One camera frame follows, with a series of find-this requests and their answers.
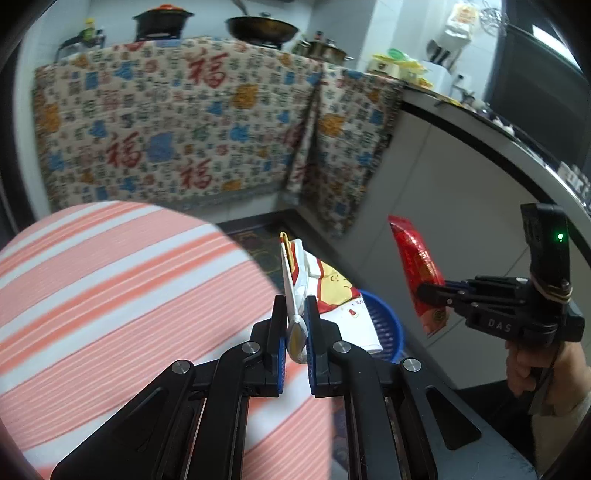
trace floor mat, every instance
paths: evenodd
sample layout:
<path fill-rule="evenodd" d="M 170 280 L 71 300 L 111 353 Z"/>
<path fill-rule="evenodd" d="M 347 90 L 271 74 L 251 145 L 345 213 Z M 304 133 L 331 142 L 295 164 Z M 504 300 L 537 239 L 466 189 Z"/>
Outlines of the floor mat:
<path fill-rule="evenodd" d="M 281 249 L 279 234 L 287 233 L 295 238 L 290 229 L 282 222 L 230 233 L 229 237 L 246 250 L 258 263 L 261 270 L 271 279 L 277 290 L 283 292 L 283 272 L 281 271 Z"/>

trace human hand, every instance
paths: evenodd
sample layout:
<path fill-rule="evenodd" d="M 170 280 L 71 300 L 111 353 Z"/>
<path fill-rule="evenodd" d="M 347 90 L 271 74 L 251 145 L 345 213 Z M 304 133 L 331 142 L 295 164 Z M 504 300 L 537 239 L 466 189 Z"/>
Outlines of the human hand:
<path fill-rule="evenodd" d="M 507 384 L 516 397 L 524 391 L 534 391 L 535 379 L 532 368 L 548 368 L 559 348 L 554 363 L 554 377 L 545 403 L 554 407 L 556 415 L 572 411 L 591 391 L 591 368 L 587 366 L 580 343 L 563 342 L 560 346 L 532 350 L 520 348 L 516 343 L 506 342 Z"/>

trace blue gripper pad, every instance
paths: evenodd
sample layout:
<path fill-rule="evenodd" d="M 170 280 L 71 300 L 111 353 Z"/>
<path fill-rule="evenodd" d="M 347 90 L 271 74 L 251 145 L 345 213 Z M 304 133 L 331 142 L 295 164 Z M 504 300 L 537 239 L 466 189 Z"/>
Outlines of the blue gripper pad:
<path fill-rule="evenodd" d="M 304 312 L 304 321 L 308 329 L 308 338 L 306 339 L 306 357 L 308 362 L 308 382 L 310 383 L 310 393 L 316 394 L 316 357 L 314 356 L 314 349 L 312 347 L 312 329 L 310 328 L 310 320 L 308 312 Z"/>
<path fill-rule="evenodd" d="M 279 339 L 279 355 L 277 357 L 277 391 L 279 395 L 283 393 L 285 384 L 285 337 Z"/>

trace green lid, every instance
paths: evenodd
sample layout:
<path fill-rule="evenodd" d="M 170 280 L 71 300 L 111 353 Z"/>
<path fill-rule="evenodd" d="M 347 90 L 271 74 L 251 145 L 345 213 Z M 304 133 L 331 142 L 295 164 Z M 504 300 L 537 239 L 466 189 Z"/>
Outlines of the green lid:
<path fill-rule="evenodd" d="M 396 50 L 396 48 L 391 48 L 388 50 L 388 56 L 394 60 L 405 60 L 407 58 L 404 52 Z"/>

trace striped fabric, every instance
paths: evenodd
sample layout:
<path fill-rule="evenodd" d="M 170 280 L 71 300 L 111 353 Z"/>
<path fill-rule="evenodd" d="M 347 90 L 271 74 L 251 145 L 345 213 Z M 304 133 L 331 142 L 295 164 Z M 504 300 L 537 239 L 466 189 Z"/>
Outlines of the striped fabric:
<path fill-rule="evenodd" d="M 0 418 L 44 478 L 173 361 L 216 359 L 276 291 L 214 225 L 139 203 L 62 210 L 0 252 Z M 243 478 L 322 480 L 330 403 L 288 360 L 249 407 Z"/>

